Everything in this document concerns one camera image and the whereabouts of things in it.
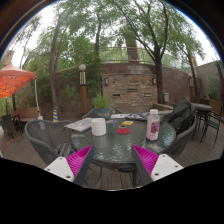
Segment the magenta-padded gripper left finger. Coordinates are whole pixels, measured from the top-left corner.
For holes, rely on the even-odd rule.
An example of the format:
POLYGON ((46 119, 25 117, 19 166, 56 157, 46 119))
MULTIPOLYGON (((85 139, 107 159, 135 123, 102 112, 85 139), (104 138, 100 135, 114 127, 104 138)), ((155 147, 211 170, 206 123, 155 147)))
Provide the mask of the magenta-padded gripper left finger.
POLYGON ((67 158, 58 157, 45 168, 45 171, 82 186, 93 155, 94 148, 89 145, 67 158))

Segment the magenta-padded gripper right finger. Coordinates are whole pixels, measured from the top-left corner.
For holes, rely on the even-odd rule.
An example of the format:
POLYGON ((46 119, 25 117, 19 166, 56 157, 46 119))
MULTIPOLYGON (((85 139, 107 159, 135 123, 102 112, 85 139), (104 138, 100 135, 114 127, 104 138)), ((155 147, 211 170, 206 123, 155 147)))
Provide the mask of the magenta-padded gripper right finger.
POLYGON ((131 154, 144 185, 182 169, 182 166, 167 154, 157 155, 137 145, 132 146, 131 154))

